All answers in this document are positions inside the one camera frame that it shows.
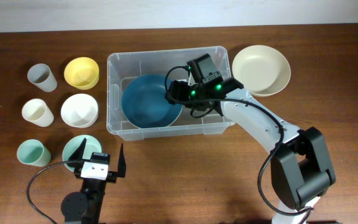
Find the dark blue plate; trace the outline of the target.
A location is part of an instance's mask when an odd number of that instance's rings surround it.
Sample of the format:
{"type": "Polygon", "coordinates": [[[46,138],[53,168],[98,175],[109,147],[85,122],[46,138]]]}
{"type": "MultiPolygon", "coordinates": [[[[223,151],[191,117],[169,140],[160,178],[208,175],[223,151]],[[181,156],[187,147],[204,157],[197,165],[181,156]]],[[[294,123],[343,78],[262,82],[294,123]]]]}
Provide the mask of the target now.
{"type": "Polygon", "coordinates": [[[122,110],[127,120],[137,128],[159,128],[173,124],[182,111],[182,105],[172,105],[165,99],[162,75],[148,74],[134,79],[124,90],[122,110]]]}

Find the beige plate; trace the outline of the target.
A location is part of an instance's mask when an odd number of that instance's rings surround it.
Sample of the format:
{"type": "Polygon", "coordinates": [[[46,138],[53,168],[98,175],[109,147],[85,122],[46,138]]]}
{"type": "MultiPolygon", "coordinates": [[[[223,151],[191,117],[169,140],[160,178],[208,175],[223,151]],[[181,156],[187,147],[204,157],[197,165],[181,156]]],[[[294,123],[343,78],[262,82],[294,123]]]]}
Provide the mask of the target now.
{"type": "Polygon", "coordinates": [[[290,82],[291,68],[275,48],[251,45],[242,49],[232,62],[232,75],[254,96],[271,96],[290,82]]]}

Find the white plastic bowl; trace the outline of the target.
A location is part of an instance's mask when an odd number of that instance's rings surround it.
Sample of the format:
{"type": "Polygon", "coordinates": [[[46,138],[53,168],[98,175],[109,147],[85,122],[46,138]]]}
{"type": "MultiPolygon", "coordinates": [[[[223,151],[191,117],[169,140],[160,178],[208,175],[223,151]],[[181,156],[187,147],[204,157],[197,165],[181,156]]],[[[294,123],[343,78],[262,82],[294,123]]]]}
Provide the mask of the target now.
{"type": "Polygon", "coordinates": [[[67,125],[74,128],[87,128],[96,122],[98,111],[98,103],[91,95],[79,93],[65,100],[60,114],[67,125]]]}

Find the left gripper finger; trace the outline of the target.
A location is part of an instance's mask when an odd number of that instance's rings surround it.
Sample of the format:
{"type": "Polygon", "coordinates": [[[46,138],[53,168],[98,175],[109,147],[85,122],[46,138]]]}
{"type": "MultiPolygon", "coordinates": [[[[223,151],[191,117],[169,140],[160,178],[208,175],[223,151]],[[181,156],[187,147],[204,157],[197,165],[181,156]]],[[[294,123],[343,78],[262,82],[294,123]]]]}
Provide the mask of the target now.
{"type": "Polygon", "coordinates": [[[124,145],[121,144],[120,152],[119,152],[119,160],[117,165],[117,176],[120,178],[124,178],[126,176],[126,160],[124,157],[124,145]]]}
{"type": "Polygon", "coordinates": [[[67,164],[68,167],[75,167],[75,161],[82,160],[83,153],[86,146],[86,138],[84,138],[78,148],[72,153],[72,155],[68,158],[69,163],[67,164]]]}

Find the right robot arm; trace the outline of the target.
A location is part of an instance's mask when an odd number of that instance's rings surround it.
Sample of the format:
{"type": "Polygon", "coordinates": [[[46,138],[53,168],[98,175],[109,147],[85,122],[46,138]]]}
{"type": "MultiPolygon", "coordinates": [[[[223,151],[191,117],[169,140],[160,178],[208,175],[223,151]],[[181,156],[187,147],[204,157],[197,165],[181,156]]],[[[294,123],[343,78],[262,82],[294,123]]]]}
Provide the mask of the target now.
{"type": "Polygon", "coordinates": [[[280,199],[272,223],[306,223],[315,203],[336,181],[323,134],[315,127],[302,130],[260,104],[235,78],[223,78],[209,54],[183,66],[194,84],[165,82],[165,98],[175,105],[208,114],[216,111],[249,133],[267,152],[257,188],[262,190],[266,167],[271,168],[272,187],[280,199]]]}

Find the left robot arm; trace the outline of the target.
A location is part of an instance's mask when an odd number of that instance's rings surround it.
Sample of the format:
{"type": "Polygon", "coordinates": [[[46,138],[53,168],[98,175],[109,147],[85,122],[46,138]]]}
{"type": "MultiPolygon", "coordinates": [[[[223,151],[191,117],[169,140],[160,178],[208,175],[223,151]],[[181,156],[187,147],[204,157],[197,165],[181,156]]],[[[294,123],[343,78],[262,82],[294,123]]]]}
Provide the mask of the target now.
{"type": "Polygon", "coordinates": [[[89,159],[83,158],[86,140],[68,158],[74,175],[83,181],[80,191],[68,194],[61,203],[65,223],[99,223],[99,216],[106,184],[115,184],[117,178],[126,176],[124,147],[121,146],[117,171],[109,170],[110,155],[93,152],[89,159]]]}

